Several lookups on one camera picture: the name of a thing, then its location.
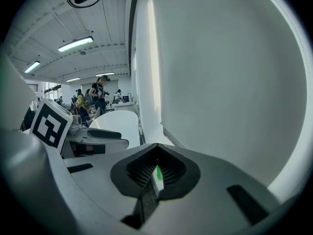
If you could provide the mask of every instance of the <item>ceiling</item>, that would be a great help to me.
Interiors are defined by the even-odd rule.
[[[96,0],[89,0],[80,6]],[[27,0],[16,14],[3,43],[16,69],[26,79],[80,83],[113,71],[111,79],[129,76],[128,30],[132,0],[100,0],[76,9],[66,0]],[[74,39],[93,37],[65,52],[58,48]],[[40,61],[31,73],[24,71]]]

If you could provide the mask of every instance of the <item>black cable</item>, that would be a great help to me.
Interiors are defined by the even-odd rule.
[[[76,9],[83,9],[83,8],[88,8],[91,7],[93,5],[95,5],[96,3],[98,3],[100,0],[97,0],[96,2],[94,2],[93,4],[87,5],[87,6],[77,6],[75,5],[71,0],[67,0],[67,2],[69,3],[70,6],[72,6],[73,8]]]

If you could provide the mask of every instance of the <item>desk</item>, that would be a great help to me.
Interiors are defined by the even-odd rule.
[[[134,110],[134,102],[127,102],[127,103],[120,103],[120,104],[112,104],[111,108],[113,108],[115,111],[132,111],[135,112]]]
[[[129,142],[128,149],[140,146],[138,117],[131,111],[113,111],[96,118],[90,128],[116,131]]]

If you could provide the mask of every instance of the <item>fluorescent light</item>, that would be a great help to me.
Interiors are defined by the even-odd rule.
[[[35,69],[38,65],[40,64],[39,61],[36,61],[35,63],[33,63],[27,70],[25,70],[25,73],[29,73],[31,72],[33,69]]]
[[[108,72],[108,73],[103,73],[103,74],[97,74],[96,76],[104,76],[104,75],[114,75],[114,72]]]
[[[67,82],[76,81],[76,80],[79,80],[79,79],[80,79],[80,77],[76,77],[76,78],[72,78],[72,79],[67,80]]]
[[[77,47],[79,45],[84,45],[84,44],[91,43],[91,42],[93,42],[93,38],[92,37],[85,37],[85,38],[82,38],[82,39],[79,39],[79,40],[75,40],[75,41],[73,41],[73,42],[71,42],[69,44],[63,45],[60,48],[58,48],[58,50],[60,52],[63,52],[63,51],[66,51],[68,49]]]

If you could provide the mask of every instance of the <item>black shirt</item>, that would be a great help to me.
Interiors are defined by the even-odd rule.
[[[92,100],[94,102],[96,101],[105,101],[104,98],[99,98],[101,94],[103,94],[103,85],[99,83],[93,83],[92,88],[95,88],[95,91],[93,92],[94,94],[98,94],[98,96],[92,96]]]

